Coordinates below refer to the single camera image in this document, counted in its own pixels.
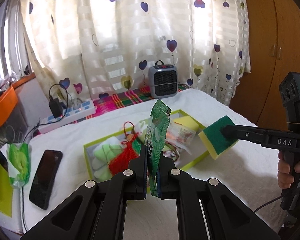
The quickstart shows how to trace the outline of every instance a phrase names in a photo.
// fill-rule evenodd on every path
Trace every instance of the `wardrobe door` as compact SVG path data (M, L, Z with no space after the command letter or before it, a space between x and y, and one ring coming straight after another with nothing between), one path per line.
M273 0L247 0L251 73L244 73L230 108L257 123L275 66L277 19Z
M278 21L278 50L273 81L259 127L287 130L279 84L290 72L300 72L300 10L293 0L274 0Z

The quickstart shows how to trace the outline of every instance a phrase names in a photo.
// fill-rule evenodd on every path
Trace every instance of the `black smartphone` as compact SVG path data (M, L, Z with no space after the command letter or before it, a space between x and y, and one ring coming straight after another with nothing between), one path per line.
M48 209L54 178L61 159L62 152L45 150L35 173L29 200L44 210Z

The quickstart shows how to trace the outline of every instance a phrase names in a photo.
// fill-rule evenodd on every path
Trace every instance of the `power adapter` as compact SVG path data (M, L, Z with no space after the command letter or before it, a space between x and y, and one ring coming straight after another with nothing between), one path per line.
M58 118L58 117L62 116L63 109L60 104L59 98L53 99L52 97L50 97L49 107L50 107L50 110L51 110L54 118Z

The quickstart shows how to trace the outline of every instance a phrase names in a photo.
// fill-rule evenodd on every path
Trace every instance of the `green and yellow sponge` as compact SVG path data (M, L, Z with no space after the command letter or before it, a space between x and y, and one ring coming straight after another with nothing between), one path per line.
M227 149L231 148L238 141L237 139L225 138L221 133L221 128L226 125L234 125L231 119L226 115L205 128L199 137L206 146L213 159L217 159Z

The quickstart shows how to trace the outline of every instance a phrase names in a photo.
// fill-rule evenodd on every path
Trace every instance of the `bed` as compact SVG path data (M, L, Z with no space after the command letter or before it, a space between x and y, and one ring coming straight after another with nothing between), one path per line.
M224 115L228 115L235 124L254 126L199 90L184 90L162 101L172 110L182 109L205 126ZM84 144L121 130L125 121L136 123L148 118L154 103L155 100L151 100L117 109L33 138L30 141L31 175L24 187L27 229L32 228L89 179L83 154ZM39 161L47 148L61 151L63 159L56 174L48 210L42 210L29 201L29 191ZM198 179L218 178L254 210L281 194L277 184L277 154L277 150L239 141L217 160L208 156L187 172ZM277 201L261 209L258 215L278 232L285 212L280 208L280 201ZM175 200L160 200L148 194L145 201L128 202L124 239L178 239L177 228Z

